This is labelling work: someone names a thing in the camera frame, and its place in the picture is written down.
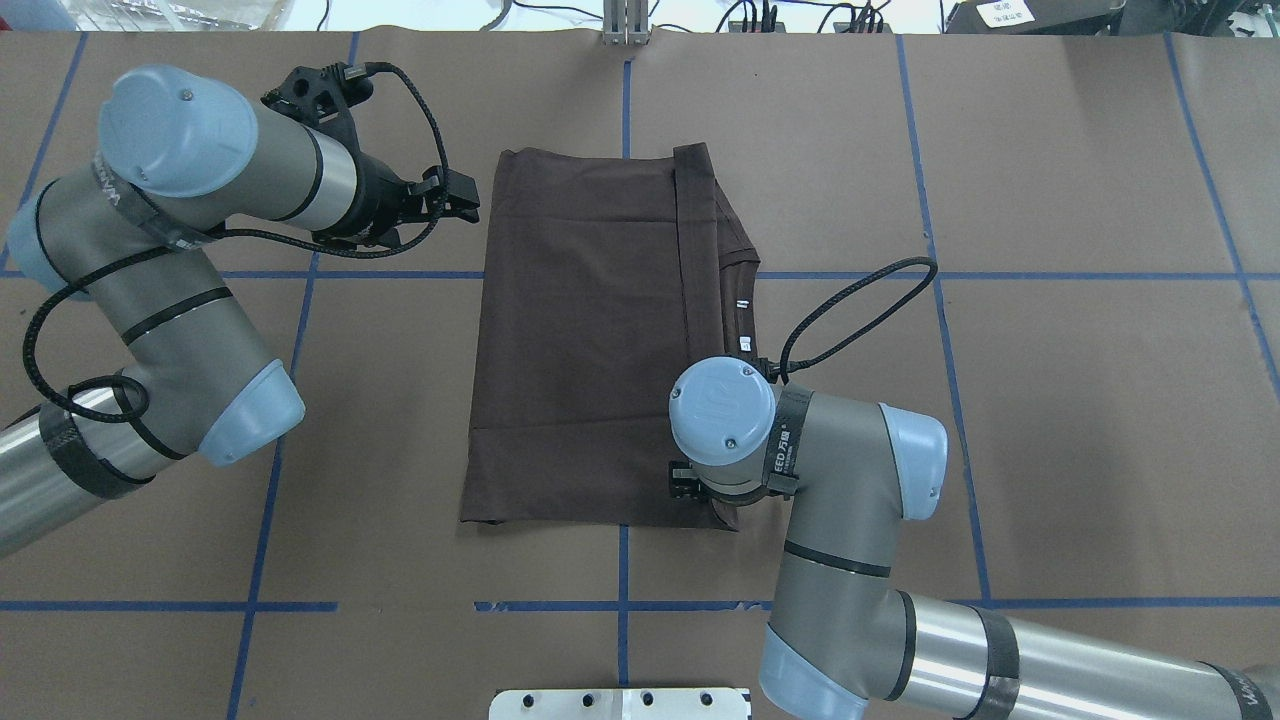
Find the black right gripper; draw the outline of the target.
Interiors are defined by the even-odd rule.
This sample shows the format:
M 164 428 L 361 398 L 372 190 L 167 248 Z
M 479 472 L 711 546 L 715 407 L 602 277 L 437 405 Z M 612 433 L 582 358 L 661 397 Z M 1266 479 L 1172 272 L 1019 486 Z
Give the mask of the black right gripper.
M 699 502 L 712 500 L 722 503 L 755 503 L 769 495 L 764 486 L 755 484 L 745 492 L 722 492 L 713 489 L 692 469 L 691 462 L 668 462 L 668 492 L 671 498 L 690 498 Z

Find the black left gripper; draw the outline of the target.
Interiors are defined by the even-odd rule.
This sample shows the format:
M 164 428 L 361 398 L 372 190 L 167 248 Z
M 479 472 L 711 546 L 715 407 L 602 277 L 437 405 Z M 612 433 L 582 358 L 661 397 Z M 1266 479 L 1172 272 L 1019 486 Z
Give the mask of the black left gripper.
M 480 222 L 475 178 L 457 170 L 426 170 L 417 183 L 401 179 L 385 163 L 362 151 L 352 113 L 372 96 L 372 77 L 403 72 L 388 61 L 297 67 L 266 91 L 264 106 L 306 128 L 314 178 L 303 201 L 280 222 L 310 232 L 328 251 L 401 247 L 397 225 L 433 217 Z

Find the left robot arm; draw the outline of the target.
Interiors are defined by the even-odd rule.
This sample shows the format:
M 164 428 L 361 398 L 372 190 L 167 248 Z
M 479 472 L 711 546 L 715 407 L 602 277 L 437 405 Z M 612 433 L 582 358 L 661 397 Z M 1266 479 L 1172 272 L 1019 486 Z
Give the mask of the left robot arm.
M 3 432 L 3 553 L 12 555 L 197 454 L 238 462 L 305 418 L 285 364 L 212 265 L 209 245 L 253 237 L 337 258 L 380 259 L 445 218 L 475 223 L 474 178 L 439 158 L 404 179 L 366 154 L 352 110 L 389 61 L 298 67 L 259 100 L 166 64 L 124 73 L 83 169 L 24 202 L 6 245 L 49 291 L 20 359 L 42 402 Z M 38 336 L 63 302 L 88 300 L 133 363 L 65 387 L 38 369 Z

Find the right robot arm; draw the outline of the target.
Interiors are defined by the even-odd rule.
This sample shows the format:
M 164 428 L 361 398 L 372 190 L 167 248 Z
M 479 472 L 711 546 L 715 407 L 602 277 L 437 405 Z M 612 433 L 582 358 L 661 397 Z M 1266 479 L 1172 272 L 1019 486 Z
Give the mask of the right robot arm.
M 951 719 L 1275 719 L 1277 666 L 1231 669 L 897 591 L 904 521 L 940 501 L 948 436 L 932 416 L 774 388 L 736 357 L 692 364 L 669 424 L 712 498 L 792 509 L 759 684 L 796 719 L 873 701 Z

